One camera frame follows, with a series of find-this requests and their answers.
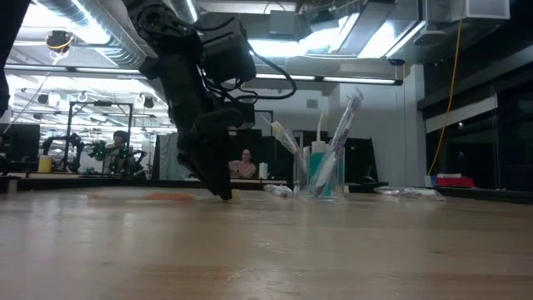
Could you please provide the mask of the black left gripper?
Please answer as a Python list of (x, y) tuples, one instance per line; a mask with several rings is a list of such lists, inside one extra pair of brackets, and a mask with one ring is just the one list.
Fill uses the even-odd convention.
[(197, 65), (180, 55), (147, 58), (139, 72), (157, 79), (178, 131), (178, 161), (224, 201), (232, 198), (228, 164), (229, 128), (249, 128), (250, 102), (224, 101), (204, 85)]

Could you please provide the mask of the orange and white toothbrush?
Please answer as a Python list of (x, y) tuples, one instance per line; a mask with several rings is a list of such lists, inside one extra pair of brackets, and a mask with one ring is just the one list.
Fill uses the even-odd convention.
[(193, 190), (179, 191), (148, 191), (148, 190), (111, 190), (106, 192), (90, 192), (87, 194), (90, 203), (240, 203), (242, 198), (238, 191), (229, 200), (218, 196), (200, 195)]
[(296, 144), (296, 139), (278, 121), (268, 121), (262, 114), (260, 117), (270, 125), (271, 135), (281, 143), (281, 145), (293, 155), (300, 153), (300, 148)]

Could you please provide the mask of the clear plastic cup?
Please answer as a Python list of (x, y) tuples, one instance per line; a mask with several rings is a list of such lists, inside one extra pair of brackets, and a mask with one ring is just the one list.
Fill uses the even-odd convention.
[(313, 202), (338, 202), (345, 197), (345, 184), (344, 184), (344, 196), (341, 198), (333, 197), (316, 197), (310, 193), (310, 156), (311, 146), (304, 147), (299, 154), (296, 155), (294, 162), (294, 177), (293, 177), (293, 192), (294, 197), (299, 199), (305, 199), (306, 201)]

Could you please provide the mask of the teal small bottle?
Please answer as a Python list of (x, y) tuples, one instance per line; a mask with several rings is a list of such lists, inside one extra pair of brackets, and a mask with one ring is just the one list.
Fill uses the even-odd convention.
[(310, 187), (311, 190), (315, 192), (315, 194), (320, 194), (323, 197), (330, 197), (330, 177), (332, 173), (332, 165), (330, 163), (322, 163), (322, 160), (327, 155), (326, 150), (327, 144), (324, 141), (313, 141), (311, 143)]

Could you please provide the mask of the person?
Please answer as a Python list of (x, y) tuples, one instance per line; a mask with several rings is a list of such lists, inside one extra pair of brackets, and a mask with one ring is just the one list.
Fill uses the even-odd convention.
[(252, 153), (245, 148), (240, 160), (232, 160), (228, 163), (230, 178), (253, 179), (257, 167), (252, 162)]
[(113, 142), (105, 147), (103, 159), (103, 173), (130, 174), (135, 163), (133, 157), (128, 157), (129, 151), (126, 145), (129, 142), (129, 134), (126, 131), (118, 130), (113, 134)]

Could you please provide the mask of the black metal gantry stand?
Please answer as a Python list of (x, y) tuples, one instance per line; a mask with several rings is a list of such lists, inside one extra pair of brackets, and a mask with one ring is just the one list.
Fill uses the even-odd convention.
[[(128, 117), (128, 124), (127, 124), (127, 133), (129, 134), (129, 142), (126, 145), (126, 149), (129, 151), (127, 154), (128, 157), (132, 157), (133, 152), (130, 150), (130, 137), (131, 137), (131, 129), (132, 129), (132, 118), (133, 118), (133, 104), (132, 103), (119, 103), (119, 102), (111, 102), (111, 101), (103, 101), (103, 100), (97, 100), (92, 102), (70, 102), (70, 107), (68, 111), (68, 120), (67, 120), (67, 135), (69, 135), (72, 132), (72, 118), (78, 114), (78, 112), (73, 112), (73, 109), (76, 105), (80, 105), (80, 108), (83, 109), (87, 105), (93, 105), (95, 107), (112, 107), (112, 106), (118, 106), (119, 108), (121, 106), (128, 106), (129, 107), (129, 113), (127, 113)], [(92, 152), (88, 154), (90, 158), (94, 158), (95, 160), (102, 163), (102, 174), (103, 173), (103, 159), (105, 156), (105, 147), (107, 146), (104, 141), (99, 142), (93, 142), (90, 144), (85, 144), (87, 147), (92, 147)]]

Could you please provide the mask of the long ceiling lamp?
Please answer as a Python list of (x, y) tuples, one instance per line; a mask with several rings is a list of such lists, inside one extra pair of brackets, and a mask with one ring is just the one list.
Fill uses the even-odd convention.
[(27, 71), (27, 72), (50, 72), (50, 73), (101, 73), (111, 75), (140, 75), (135, 69), (104, 68), (104, 67), (73, 67), (73, 66), (53, 66), (53, 65), (31, 65), (31, 64), (6, 64), (5, 70)]
[(368, 78), (368, 77), (330, 77), (330, 76), (310, 76), (310, 75), (291, 75), (295, 82), (315, 82), (315, 83), (347, 83), (347, 84), (366, 84), (366, 85), (402, 85), (400, 79)]

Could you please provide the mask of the black monitor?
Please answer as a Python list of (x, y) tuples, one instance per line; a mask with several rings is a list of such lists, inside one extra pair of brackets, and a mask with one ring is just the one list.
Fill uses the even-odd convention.
[(38, 124), (0, 123), (0, 155), (9, 162), (37, 161), (40, 143)]

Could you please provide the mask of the red box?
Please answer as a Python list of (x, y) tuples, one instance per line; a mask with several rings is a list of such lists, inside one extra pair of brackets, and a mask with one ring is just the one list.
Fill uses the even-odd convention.
[(476, 185), (469, 177), (437, 177), (436, 186), (444, 188), (474, 188)]

